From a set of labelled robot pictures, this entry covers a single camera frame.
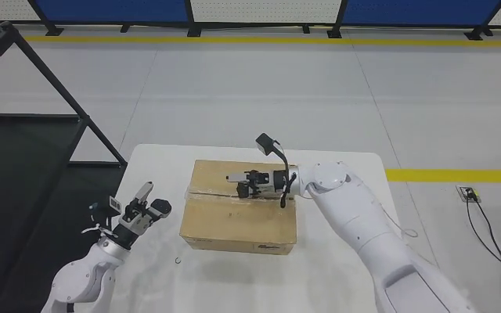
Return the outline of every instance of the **white wall panel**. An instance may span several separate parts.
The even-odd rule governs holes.
[[[40,20],[27,0],[0,0],[0,20]]]
[[[334,23],[341,0],[192,0],[195,22]]]
[[[501,10],[494,16],[489,25],[501,25]]]

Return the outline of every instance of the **cardboard box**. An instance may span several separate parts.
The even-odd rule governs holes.
[[[197,160],[179,235],[193,249],[288,254],[296,243],[296,203],[239,199],[229,173],[283,169],[281,164]]]

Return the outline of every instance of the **barrier fence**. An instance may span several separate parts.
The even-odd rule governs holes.
[[[329,38],[341,38],[340,28],[446,27],[470,28],[470,40],[489,28],[501,27],[501,0],[0,0],[0,20],[43,23],[47,35],[59,35],[56,25],[118,24],[185,27],[189,37],[203,29],[230,27],[332,27]]]

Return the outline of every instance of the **table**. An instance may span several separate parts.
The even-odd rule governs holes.
[[[398,222],[378,155],[285,152],[291,164],[343,160]],[[166,199],[172,213],[139,237],[117,269],[111,312],[377,312],[369,272],[312,200],[297,197],[297,245],[287,256],[192,250],[179,228],[197,159],[281,163],[258,149],[137,146],[118,200],[125,205],[144,182],[152,181],[150,202]]]

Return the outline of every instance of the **blue wall panel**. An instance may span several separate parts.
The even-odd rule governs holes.
[[[37,0],[49,20],[186,22],[184,0]]]
[[[499,0],[348,0],[343,23],[478,25]]]

